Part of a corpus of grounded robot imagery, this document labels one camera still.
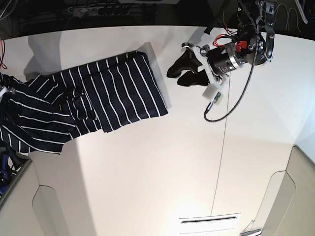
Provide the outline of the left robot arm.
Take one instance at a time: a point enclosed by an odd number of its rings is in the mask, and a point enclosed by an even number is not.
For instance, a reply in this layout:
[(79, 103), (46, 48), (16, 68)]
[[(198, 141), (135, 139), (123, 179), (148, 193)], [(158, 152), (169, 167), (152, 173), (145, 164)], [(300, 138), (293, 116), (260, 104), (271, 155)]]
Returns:
[(208, 86), (211, 79), (222, 84), (224, 76), (249, 63), (262, 65), (272, 59), (274, 49), (274, 1), (240, 0), (236, 15), (237, 30), (228, 29), (223, 19), (216, 20), (225, 29), (209, 45), (182, 44), (184, 53), (168, 69), (166, 76), (180, 86)]

